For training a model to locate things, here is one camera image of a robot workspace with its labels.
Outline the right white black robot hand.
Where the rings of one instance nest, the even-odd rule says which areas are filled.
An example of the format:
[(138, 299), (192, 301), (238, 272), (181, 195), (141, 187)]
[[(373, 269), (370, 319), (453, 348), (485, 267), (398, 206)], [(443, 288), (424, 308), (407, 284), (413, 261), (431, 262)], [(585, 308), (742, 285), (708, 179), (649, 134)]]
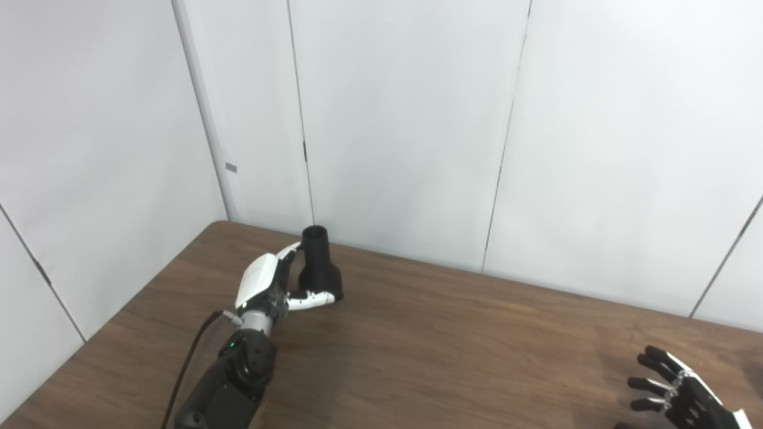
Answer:
[(638, 354), (637, 363), (664, 382), (628, 378), (629, 388), (651, 394), (630, 402), (633, 412), (657, 413), (675, 428), (752, 428), (743, 409), (728, 410), (703, 378), (670, 352), (648, 345)]

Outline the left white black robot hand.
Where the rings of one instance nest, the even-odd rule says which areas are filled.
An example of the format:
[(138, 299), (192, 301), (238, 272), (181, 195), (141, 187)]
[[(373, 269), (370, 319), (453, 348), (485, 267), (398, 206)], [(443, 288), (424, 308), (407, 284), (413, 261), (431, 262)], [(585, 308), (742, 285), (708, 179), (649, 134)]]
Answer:
[[(288, 291), (292, 263), (303, 253), (305, 266), (298, 277), (298, 288)], [(316, 309), (343, 300), (340, 269), (331, 261), (327, 244), (297, 242), (279, 253), (259, 256), (244, 271), (235, 300), (238, 317), (255, 312), (273, 322), (291, 310)]]

